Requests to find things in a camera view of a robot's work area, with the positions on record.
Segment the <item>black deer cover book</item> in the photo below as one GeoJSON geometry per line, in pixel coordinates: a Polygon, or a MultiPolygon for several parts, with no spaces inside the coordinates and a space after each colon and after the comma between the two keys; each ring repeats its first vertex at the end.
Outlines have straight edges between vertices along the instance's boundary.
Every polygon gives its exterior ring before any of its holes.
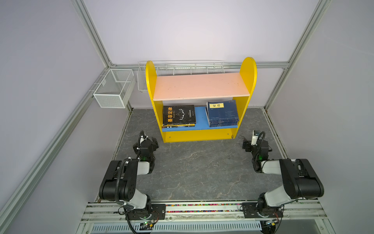
{"type": "Polygon", "coordinates": [[[195,126],[196,114],[194,105],[174,105],[163,107],[162,127],[195,126]]]}

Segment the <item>navy book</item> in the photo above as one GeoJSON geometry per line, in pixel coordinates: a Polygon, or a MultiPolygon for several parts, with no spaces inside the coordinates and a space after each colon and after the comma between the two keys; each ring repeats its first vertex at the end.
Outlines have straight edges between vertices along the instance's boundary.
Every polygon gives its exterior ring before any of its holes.
{"type": "Polygon", "coordinates": [[[207,102],[206,116],[209,127],[237,126],[239,122],[235,100],[207,102]]]}

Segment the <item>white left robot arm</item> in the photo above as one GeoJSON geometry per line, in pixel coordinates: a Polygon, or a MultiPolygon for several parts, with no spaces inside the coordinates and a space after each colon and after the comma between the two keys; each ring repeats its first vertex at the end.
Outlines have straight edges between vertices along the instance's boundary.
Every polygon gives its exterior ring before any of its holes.
{"type": "Polygon", "coordinates": [[[113,201],[127,211],[152,212],[151,199],[136,189],[137,177],[151,174],[155,166],[157,139],[141,131],[133,145],[135,158],[112,160],[99,187],[101,200],[113,201]]]}

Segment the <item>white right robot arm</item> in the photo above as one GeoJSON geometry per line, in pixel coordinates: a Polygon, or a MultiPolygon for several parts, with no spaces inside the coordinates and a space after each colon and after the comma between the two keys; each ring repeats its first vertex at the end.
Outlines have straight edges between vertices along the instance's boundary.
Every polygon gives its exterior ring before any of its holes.
{"type": "Polygon", "coordinates": [[[324,187],[307,159],[270,160],[268,142],[257,140],[255,144],[244,140],[242,148],[252,155],[256,173],[279,175],[282,185],[270,192],[260,194],[256,209],[258,213],[268,208],[279,208],[299,199],[316,199],[324,195],[324,187]]]}

